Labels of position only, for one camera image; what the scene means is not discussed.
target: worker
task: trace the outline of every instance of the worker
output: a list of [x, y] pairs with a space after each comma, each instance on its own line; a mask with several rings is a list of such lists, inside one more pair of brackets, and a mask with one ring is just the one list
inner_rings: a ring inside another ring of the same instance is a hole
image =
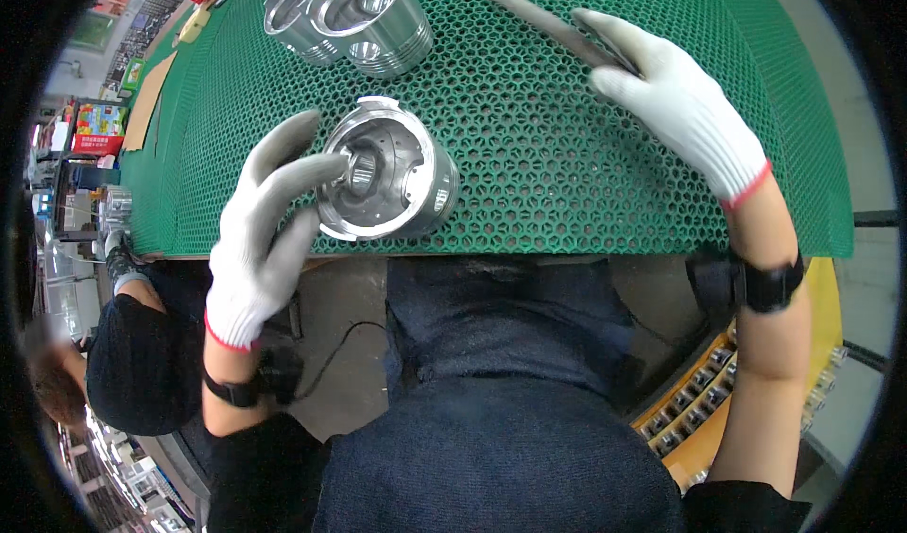
[[102, 310], [96, 335], [75, 345], [56, 334], [46, 316], [26, 330], [35, 397], [70, 430], [84, 430], [88, 403], [103, 423], [130, 434], [174, 432], [201, 405], [210, 276], [189, 267], [137, 265], [121, 231], [108, 236], [105, 251], [114, 297]]
[[[209, 531], [798, 530], [809, 505], [789, 498], [810, 312], [805, 287], [791, 295], [802, 259], [771, 165], [685, 51], [620, 18], [574, 13], [642, 74], [600, 67], [590, 86], [705, 179], [753, 288], [736, 317], [736, 385], [706, 483], [682, 498], [608, 405], [620, 356], [608, 346], [629, 324], [603, 270], [571, 279], [588, 301], [572, 309], [557, 301], [568, 284], [554, 301], [535, 298], [501, 263], [391, 260], [390, 354], [414, 382], [401, 389], [391, 371], [388, 411], [324, 446], [277, 413], [256, 378], [256, 337], [296, 287], [316, 212], [301, 209], [272, 237], [292, 201], [331, 178], [281, 164], [310, 145], [318, 113], [308, 111], [252, 149], [210, 255], [202, 413], [220, 438]], [[583, 307], [602, 320], [585, 322]]]

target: black wristband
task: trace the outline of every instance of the black wristband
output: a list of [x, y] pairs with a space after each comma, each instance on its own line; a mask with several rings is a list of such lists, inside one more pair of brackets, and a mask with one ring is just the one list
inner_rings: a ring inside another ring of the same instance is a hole
[[248, 383], [218, 383], [211, 378], [208, 370], [202, 366], [204, 371], [205, 385], [211, 393], [214, 393], [222, 400], [230, 403], [234, 407], [249, 409], [258, 404], [258, 396], [263, 391], [261, 374], [255, 372], [255, 377]]
[[736, 279], [737, 300], [755, 312], [783, 311], [790, 306], [794, 291], [803, 281], [803, 256], [797, 252], [792, 265], [762, 270], [737, 257], [742, 264]]

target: green workbench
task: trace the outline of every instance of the green workbench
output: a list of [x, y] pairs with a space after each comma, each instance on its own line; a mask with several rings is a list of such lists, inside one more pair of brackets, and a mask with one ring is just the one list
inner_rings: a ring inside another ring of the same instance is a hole
[[[664, 254], [727, 245], [703, 179], [629, 112], [597, 100], [582, 63], [492, 3], [421, 0], [435, 46], [416, 69], [381, 81], [346, 60], [304, 63], [265, 35], [264, 1], [228, 0], [198, 40], [178, 46], [145, 147], [121, 157], [138, 253], [208, 255], [242, 163], [267, 131], [319, 107], [318, 149], [357, 97], [373, 94], [399, 99], [447, 148], [462, 174], [460, 200], [433, 235], [360, 243], [321, 235], [315, 253]], [[619, 15], [689, 51], [762, 141], [803, 253], [852, 254], [831, 109], [776, 0], [532, 1], [565, 19], [572, 7]], [[148, 69], [171, 53], [169, 42]]]

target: aluminum piston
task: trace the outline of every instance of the aluminum piston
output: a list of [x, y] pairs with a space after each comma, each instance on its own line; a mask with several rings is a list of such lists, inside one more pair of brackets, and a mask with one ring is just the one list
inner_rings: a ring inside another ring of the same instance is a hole
[[393, 78], [432, 49], [432, 27], [419, 0], [323, 0], [315, 29], [363, 74]]
[[325, 67], [343, 56], [312, 26], [312, 15], [321, 0], [266, 0], [265, 33], [306, 62]]
[[456, 164], [397, 100], [363, 96], [357, 103], [325, 142], [325, 153], [346, 154], [348, 168], [317, 190], [321, 231], [356, 241], [437, 230], [460, 196]]

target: white work glove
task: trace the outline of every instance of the white work glove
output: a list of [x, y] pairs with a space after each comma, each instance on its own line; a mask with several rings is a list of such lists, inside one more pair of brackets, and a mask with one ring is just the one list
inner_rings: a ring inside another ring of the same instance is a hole
[[740, 204], [762, 184], [771, 164], [759, 139], [686, 51], [618, 17], [589, 9], [573, 9], [573, 17], [610, 39], [642, 73], [638, 78], [598, 67], [590, 86], [636, 114], [705, 177], [725, 207]]
[[[297, 158], [311, 144], [318, 119], [317, 110], [297, 114], [258, 142], [221, 213], [221, 241], [209, 261], [214, 281], [205, 324], [225, 346], [250, 350], [265, 321], [289, 302], [318, 233], [318, 214], [299, 210], [271, 244], [280, 219], [296, 198], [346, 169], [340, 154]], [[282, 164], [289, 159], [295, 160]]]

